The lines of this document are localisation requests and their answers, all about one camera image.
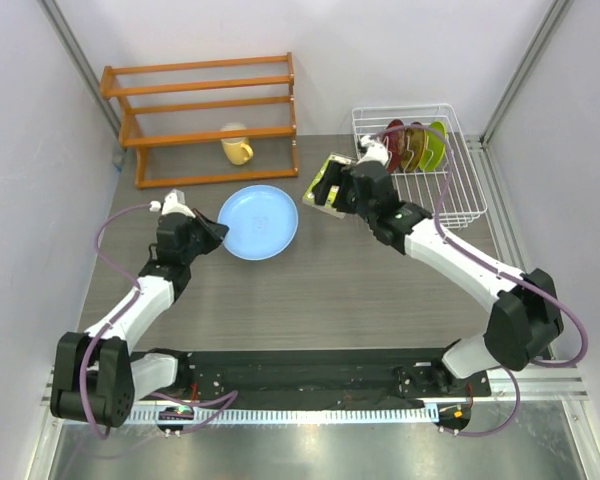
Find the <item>light blue plate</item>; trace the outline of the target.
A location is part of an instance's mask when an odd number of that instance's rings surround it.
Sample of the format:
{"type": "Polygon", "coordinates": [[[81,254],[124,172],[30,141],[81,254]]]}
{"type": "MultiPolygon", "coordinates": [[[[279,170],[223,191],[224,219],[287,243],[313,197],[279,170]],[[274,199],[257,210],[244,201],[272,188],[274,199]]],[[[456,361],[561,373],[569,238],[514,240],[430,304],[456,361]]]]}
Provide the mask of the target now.
{"type": "Polygon", "coordinates": [[[299,216],[295,202],[284,190],[252,185],[224,202],[218,221],[229,227],[223,246],[230,254],[261,261],[277,256],[292,243],[299,216]]]}

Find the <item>red floral plate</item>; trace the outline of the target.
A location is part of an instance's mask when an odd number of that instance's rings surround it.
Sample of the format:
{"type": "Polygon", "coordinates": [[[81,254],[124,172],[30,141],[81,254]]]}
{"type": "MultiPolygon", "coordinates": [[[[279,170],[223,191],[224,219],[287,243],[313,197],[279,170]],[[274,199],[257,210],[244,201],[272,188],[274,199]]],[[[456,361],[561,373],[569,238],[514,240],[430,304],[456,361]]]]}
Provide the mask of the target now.
{"type": "Polygon", "coordinates": [[[389,152],[389,162],[386,166],[389,173],[393,173],[402,162],[402,155],[405,150],[405,130],[400,119],[392,120],[387,126],[391,132],[383,135],[383,143],[389,152]]]}

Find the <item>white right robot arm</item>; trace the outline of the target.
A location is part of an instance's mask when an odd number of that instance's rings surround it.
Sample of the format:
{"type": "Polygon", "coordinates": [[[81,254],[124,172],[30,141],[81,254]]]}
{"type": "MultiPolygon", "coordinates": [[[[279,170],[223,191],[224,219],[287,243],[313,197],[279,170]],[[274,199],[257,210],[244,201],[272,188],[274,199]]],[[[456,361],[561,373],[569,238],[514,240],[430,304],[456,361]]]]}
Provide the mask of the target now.
{"type": "Polygon", "coordinates": [[[380,162],[329,160],[309,192],[317,206],[359,216],[380,243],[438,271],[488,312],[483,334],[452,343],[433,361],[431,380],[440,393],[457,393],[483,370],[521,371],[563,332],[549,274],[503,265],[436,224],[428,210],[400,200],[380,162]]]}

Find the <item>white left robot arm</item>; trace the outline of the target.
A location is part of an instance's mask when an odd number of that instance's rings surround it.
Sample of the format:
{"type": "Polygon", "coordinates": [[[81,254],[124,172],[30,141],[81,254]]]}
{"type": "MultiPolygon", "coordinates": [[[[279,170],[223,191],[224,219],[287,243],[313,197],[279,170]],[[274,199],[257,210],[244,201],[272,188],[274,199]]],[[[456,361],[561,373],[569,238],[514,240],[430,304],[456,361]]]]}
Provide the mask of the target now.
{"type": "Polygon", "coordinates": [[[137,400],[161,392],[180,399],[191,391],[193,373],[185,353],[154,349],[138,356],[133,350],[180,298],[192,262],[218,248],[228,231],[185,207],[160,215],[149,259],[130,278],[129,293],[95,325],[67,332],[58,341],[50,399],[54,417],[85,422],[106,439],[137,400]]]}

